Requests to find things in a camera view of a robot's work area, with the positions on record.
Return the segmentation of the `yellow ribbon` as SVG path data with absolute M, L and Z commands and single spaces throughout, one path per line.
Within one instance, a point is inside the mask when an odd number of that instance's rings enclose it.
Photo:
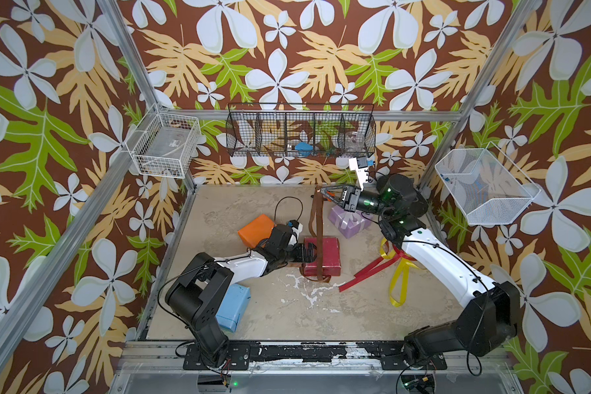
M 399 308 L 406 303 L 410 270 L 418 267 L 413 257 L 386 239 L 380 242 L 379 254 L 384 264 L 395 266 L 387 293 L 391 305 Z

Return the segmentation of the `orange gift box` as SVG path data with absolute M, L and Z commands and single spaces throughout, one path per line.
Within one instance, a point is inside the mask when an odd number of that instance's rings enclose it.
M 255 248 L 262 240 L 270 237 L 275 227 L 274 221 L 265 214 L 259 215 L 252 222 L 238 231 L 243 244 L 250 249 Z

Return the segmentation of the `red ribbon bow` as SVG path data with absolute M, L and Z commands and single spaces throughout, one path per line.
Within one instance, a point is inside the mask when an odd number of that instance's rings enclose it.
M 385 251 L 385 249 L 381 247 L 380 256 L 357 272 L 353 279 L 341 284 L 339 292 L 344 292 L 355 285 L 364 282 L 364 280 L 373 277 L 375 274 L 384 271 L 384 269 L 391 267 L 397 262 L 401 264 L 402 273 L 405 269 L 409 270 L 410 268 L 417 268 L 414 264 L 415 260 L 396 246 L 393 246 L 389 251 Z

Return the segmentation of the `lilac gift box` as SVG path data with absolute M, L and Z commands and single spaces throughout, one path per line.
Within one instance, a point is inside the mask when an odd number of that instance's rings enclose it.
M 362 215 L 360 212 L 348 212 L 340 206 L 331 208 L 328 219 L 346 239 L 353 238 L 372 224 L 369 215 Z

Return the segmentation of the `brown ribbon bow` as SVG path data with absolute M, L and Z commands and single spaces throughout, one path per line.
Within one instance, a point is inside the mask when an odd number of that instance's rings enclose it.
M 323 201 L 318 199 L 313 199 L 313 203 L 311 205 L 310 210 L 310 221 L 309 221 L 309 231 L 310 235 L 314 236 L 316 239 L 317 245 L 317 259 L 316 262 L 318 263 L 318 269 L 321 267 L 322 259 L 323 259 L 323 250 L 322 250 L 322 242 L 323 242 Z M 303 265 L 299 268 L 300 274 L 302 274 Z M 331 277 L 325 278 L 310 278 L 305 277 L 312 282 L 325 282 L 329 283 Z

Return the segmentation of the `magenta gift box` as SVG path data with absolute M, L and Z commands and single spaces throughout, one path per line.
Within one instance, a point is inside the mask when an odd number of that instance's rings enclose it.
M 310 278 L 339 277 L 341 275 L 340 242 L 336 237 L 325 237 L 322 242 L 323 259 L 320 269 L 316 261 L 307 263 L 302 274 Z

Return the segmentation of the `blue gift box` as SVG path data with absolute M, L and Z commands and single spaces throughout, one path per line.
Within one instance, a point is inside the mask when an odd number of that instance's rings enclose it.
M 241 323 L 250 300 L 251 289 L 249 287 L 239 284 L 231 285 L 216 314 L 219 326 L 234 333 Z

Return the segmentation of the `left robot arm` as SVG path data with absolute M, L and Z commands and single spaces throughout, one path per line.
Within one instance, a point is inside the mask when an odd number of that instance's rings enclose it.
M 298 241 L 302 230 L 301 223 L 291 220 L 274 226 L 269 237 L 244 254 L 214 258 L 201 252 L 175 278 L 164 300 L 190 329 L 205 366 L 217 369 L 226 362 L 229 338 L 216 315 L 232 285 L 264 277 L 288 264 L 314 261 L 313 249 Z

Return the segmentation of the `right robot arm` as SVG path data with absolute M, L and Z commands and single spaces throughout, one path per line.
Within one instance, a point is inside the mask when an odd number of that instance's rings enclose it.
M 457 319 L 405 336 L 402 358 L 408 366 L 451 351 L 480 358 L 518 335 L 518 288 L 482 274 L 436 238 L 421 221 L 428 202 L 410 178 L 392 174 L 379 179 L 374 190 L 336 185 L 318 192 L 348 213 L 374 215 L 385 240 L 427 269 L 461 306 Z

